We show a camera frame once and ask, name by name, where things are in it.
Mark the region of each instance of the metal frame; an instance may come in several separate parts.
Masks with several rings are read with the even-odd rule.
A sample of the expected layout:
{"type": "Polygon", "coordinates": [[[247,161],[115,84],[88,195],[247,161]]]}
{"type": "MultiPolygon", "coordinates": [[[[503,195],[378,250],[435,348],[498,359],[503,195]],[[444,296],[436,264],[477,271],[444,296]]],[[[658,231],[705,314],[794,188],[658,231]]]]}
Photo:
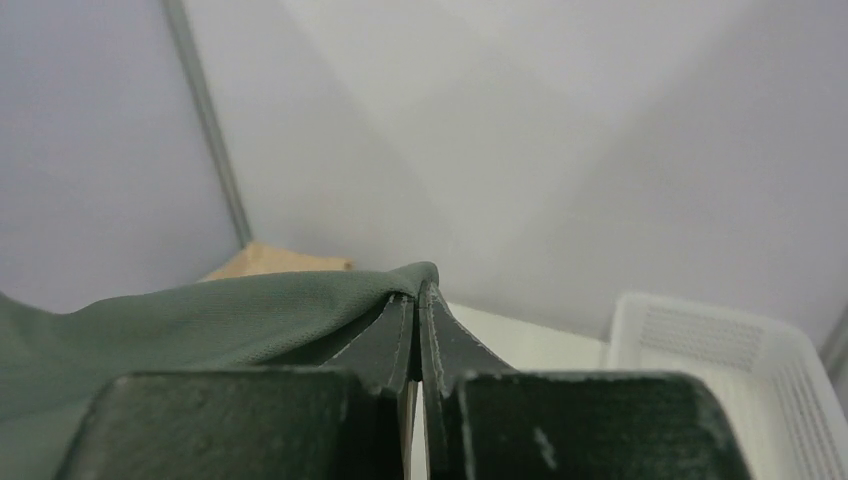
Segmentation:
{"type": "Polygon", "coordinates": [[[168,19],[168,28],[171,30],[180,63],[182,63],[185,71],[197,115],[203,127],[203,135],[209,146],[209,153],[215,162],[215,170],[218,172],[218,178],[221,181],[221,189],[227,199],[227,207],[233,227],[235,227],[239,243],[244,247],[253,240],[253,234],[250,231],[247,214],[241,202],[241,195],[239,195],[238,185],[230,164],[230,156],[224,143],[221,127],[218,124],[218,117],[215,115],[215,106],[206,84],[206,77],[203,74],[203,66],[197,54],[197,46],[194,43],[185,6],[181,0],[162,0],[162,8],[168,19]]]}

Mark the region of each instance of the white container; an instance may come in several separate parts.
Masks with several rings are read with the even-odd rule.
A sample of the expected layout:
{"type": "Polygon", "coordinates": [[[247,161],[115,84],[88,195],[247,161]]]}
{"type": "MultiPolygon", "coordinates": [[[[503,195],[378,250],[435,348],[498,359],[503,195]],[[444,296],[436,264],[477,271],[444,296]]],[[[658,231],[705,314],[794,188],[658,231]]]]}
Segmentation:
{"type": "Polygon", "coordinates": [[[701,378],[757,480],[848,479],[848,424],[810,339],[769,318],[625,294],[607,367],[701,378]]]}

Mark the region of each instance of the white panel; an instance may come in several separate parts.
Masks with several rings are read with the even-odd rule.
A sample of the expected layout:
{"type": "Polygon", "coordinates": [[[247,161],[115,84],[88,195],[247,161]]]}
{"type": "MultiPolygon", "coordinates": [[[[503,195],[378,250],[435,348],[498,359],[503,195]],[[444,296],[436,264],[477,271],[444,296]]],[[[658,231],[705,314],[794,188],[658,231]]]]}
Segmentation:
{"type": "Polygon", "coordinates": [[[186,3],[261,240],[596,335],[848,301],[848,3],[186,3]]]}
{"type": "Polygon", "coordinates": [[[0,7],[0,290],[51,309],[237,249],[158,2],[0,7]]]}

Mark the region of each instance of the table surface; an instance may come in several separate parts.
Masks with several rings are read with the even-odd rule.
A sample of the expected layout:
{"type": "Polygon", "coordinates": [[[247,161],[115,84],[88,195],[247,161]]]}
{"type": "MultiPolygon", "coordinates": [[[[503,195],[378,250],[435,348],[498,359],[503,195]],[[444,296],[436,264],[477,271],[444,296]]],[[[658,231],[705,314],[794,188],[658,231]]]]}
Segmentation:
{"type": "MultiPolygon", "coordinates": [[[[513,318],[450,304],[459,322],[495,354],[519,370],[597,370],[608,344],[561,330],[540,327],[513,318]]],[[[418,391],[412,435],[412,478],[427,478],[424,416],[418,391]]]]}

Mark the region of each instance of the green fabric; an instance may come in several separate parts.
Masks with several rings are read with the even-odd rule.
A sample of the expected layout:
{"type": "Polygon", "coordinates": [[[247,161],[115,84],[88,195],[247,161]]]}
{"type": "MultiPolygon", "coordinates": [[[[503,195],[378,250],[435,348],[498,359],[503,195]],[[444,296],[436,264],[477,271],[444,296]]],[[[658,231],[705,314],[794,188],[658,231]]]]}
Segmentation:
{"type": "Polygon", "coordinates": [[[0,480],[51,478],[92,395],[138,370],[249,365],[332,333],[387,294],[438,281],[303,272],[199,283],[55,314],[0,294],[0,480]]]}

